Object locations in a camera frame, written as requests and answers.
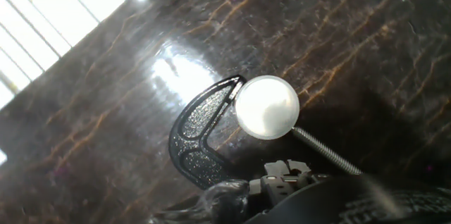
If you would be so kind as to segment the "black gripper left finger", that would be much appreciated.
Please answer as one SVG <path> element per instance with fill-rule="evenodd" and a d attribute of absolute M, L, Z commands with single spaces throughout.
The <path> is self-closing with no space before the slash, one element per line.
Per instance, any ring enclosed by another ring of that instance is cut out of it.
<path fill-rule="evenodd" d="M 272 209 L 289 212 L 310 209 L 314 197 L 307 190 L 330 178 L 315 173 L 304 162 L 293 160 L 266 163 L 264 169 L 265 175 L 249 182 L 250 216 L 269 213 Z"/>

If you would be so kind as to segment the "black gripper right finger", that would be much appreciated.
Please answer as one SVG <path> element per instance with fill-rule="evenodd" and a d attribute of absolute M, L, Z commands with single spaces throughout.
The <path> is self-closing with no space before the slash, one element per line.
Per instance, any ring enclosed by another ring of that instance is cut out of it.
<path fill-rule="evenodd" d="M 450 222 L 450 193 L 421 182 L 351 175 L 300 189 L 248 223 L 367 224 Z"/>

